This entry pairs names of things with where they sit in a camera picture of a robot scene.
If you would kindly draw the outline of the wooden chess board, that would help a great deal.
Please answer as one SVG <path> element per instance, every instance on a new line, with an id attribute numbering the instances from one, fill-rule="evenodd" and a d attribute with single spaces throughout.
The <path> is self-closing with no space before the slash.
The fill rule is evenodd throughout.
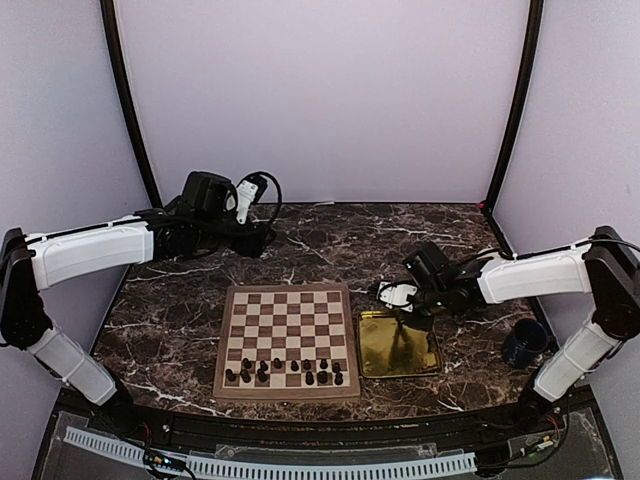
<path id="1" fill-rule="evenodd" d="M 273 368 L 273 360 L 283 362 Z M 251 382 L 244 383 L 240 372 L 242 360 L 252 366 L 247 370 Z M 321 370 L 321 359 L 329 362 Z M 302 361 L 309 359 L 316 384 L 305 383 Z M 268 381 L 256 382 L 259 361 L 269 365 Z M 300 366 L 290 368 L 292 360 Z M 341 362 L 344 383 L 334 384 L 334 362 Z M 236 381 L 228 382 L 225 370 L 236 373 Z M 328 382 L 319 384 L 319 371 L 328 372 Z M 349 401 L 361 393 L 356 342 L 350 305 L 350 292 L 345 284 L 234 286 L 228 289 L 216 357 L 213 396 L 218 401 Z"/>

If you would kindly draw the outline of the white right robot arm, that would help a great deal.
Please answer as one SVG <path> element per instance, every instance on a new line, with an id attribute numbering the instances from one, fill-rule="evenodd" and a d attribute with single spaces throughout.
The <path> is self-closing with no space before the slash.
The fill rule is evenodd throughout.
<path id="1" fill-rule="evenodd" d="M 521 434 L 534 432 L 584 374 L 639 334 L 639 248 L 610 226 L 575 243 L 508 255 L 487 250 L 464 261 L 448 259 L 429 242 L 404 260 L 417 290 L 408 304 L 423 316 L 464 312 L 520 298 L 589 294 L 594 310 L 532 381 L 532 392 L 510 413 Z"/>

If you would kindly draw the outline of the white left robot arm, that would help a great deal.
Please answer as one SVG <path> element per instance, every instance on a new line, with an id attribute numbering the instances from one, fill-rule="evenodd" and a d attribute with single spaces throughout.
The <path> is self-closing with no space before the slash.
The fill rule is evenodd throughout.
<path id="1" fill-rule="evenodd" d="M 251 172 L 238 183 L 203 171 L 187 176 L 166 206 L 53 233 L 14 228 L 1 247 L 1 345 L 30 353 L 78 390 L 120 436 L 141 427 L 140 412 L 117 377 L 71 340 L 46 313 L 43 292 L 99 272 L 166 260 L 206 257 L 219 248 L 257 258 L 273 242 L 283 196 L 265 221 L 250 217 L 278 180 Z"/>

